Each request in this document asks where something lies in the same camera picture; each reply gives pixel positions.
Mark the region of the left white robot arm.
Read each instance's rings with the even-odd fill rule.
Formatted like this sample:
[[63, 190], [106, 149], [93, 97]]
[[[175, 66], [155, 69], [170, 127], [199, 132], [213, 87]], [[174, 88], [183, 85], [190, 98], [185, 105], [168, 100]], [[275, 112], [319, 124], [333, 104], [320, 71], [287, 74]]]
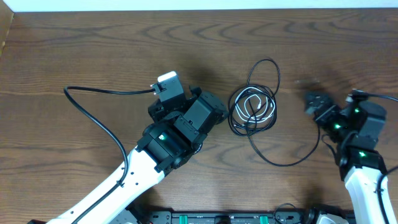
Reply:
[[50, 223], [110, 223], [127, 206], [171, 171], [183, 166], [202, 147], [208, 133], [222, 123], [228, 113], [214, 94], [191, 88], [186, 98], [181, 87], [162, 87], [151, 92], [159, 99], [149, 106], [153, 123], [146, 127], [137, 145], [127, 152], [121, 141], [102, 122], [72, 98], [66, 86], [64, 94], [84, 115], [104, 129], [120, 148], [123, 163], [84, 199]]

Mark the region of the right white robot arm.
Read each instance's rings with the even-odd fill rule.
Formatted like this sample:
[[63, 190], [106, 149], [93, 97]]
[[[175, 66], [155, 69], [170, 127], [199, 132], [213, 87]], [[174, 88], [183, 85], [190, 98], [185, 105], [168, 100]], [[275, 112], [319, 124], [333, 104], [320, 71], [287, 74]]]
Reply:
[[305, 112], [336, 144], [333, 152], [354, 208], [357, 223], [396, 223], [388, 192], [387, 169], [375, 149], [387, 111], [370, 101], [375, 95], [353, 90], [340, 107], [327, 93], [305, 95]]

